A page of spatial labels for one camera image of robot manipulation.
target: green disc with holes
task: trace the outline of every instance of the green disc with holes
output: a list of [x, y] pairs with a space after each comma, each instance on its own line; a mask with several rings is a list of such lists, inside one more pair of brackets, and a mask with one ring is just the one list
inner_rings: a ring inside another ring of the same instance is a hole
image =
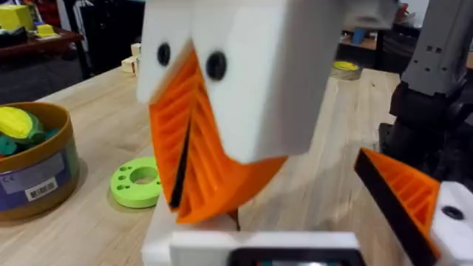
[[130, 208], [156, 205], [161, 181], [153, 157], [131, 160], [120, 166], [110, 180], [110, 191], [118, 203]]

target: wooden tabletop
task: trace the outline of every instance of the wooden tabletop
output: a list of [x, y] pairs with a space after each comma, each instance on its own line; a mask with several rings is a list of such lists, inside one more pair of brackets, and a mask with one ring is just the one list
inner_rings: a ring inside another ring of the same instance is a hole
[[[401, 265], [404, 253], [353, 170], [360, 147], [374, 148], [397, 75], [364, 70], [359, 81], [330, 79], [313, 145], [290, 158], [240, 209], [243, 230], [354, 231], [368, 265]], [[75, 193], [48, 214], [0, 223], [2, 265], [141, 265], [140, 247], [153, 209], [119, 206], [112, 172], [152, 155], [146, 106], [136, 78], [114, 69], [43, 99], [71, 113], [81, 178]]]
[[0, 48], [0, 58], [23, 55], [30, 52], [54, 50], [58, 46], [68, 45], [75, 41], [80, 41], [83, 38], [82, 35], [78, 33], [57, 27], [54, 28], [54, 31], [58, 34], [57, 38], [47, 38], [44, 40], [29, 38], [26, 43]]

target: green object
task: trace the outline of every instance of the green object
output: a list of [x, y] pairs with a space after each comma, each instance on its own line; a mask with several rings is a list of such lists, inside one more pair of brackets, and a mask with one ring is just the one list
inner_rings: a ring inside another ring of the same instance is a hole
[[118, 203], [129, 208], [156, 205], [162, 186], [154, 158], [134, 159], [120, 166], [112, 175], [110, 191]]
[[15, 107], [0, 107], [0, 132], [20, 144], [44, 141], [43, 125], [39, 119]]
[[0, 134], [0, 155], [10, 156], [16, 152], [16, 143], [7, 136]]

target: sticker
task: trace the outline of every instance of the sticker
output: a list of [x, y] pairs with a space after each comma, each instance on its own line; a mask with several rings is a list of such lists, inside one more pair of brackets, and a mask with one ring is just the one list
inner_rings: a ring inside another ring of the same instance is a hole
[[57, 153], [35, 166], [0, 175], [0, 183], [7, 194], [13, 194], [42, 183], [63, 170], [63, 158], [61, 153]]
[[34, 166], [0, 173], [0, 211], [47, 196], [66, 185], [77, 171], [78, 156], [71, 139], [65, 149]]
[[32, 188], [28, 188], [24, 191], [24, 193], [27, 195], [28, 201], [33, 201], [39, 199], [40, 197], [48, 194], [49, 192], [57, 188], [58, 183], [56, 182], [56, 178], [52, 177], [39, 185], [35, 185]]

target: yellow object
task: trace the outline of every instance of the yellow object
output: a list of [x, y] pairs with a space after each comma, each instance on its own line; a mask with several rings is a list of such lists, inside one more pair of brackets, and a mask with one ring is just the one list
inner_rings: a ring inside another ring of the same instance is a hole
[[44, 140], [39, 119], [15, 107], [0, 107], [0, 132], [17, 143], [34, 144]]
[[335, 61], [333, 67], [340, 70], [358, 70], [360, 67], [346, 61]]
[[49, 36], [57, 35], [54, 32], [54, 29], [52, 28], [52, 26], [49, 25], [49, 24], [38, 25], [36, 28], [38, 28], [38, 33], [37, 34], [40, 37], [49, 37]]
[[363, 69], [354, 63], [335, 61], [332, 65], [330, 77], [343, 81], [356, 81], [361, 77]]
[[14, 30], [18, 26], [33, 30], [33, 19], [29, 7], [14, 4], [0, 5], [0, 26], [6, 30]]
[[28, 137], [33, 122], [25, 111], [13, 107], [0, 107], [0, 132], [23, 139]]

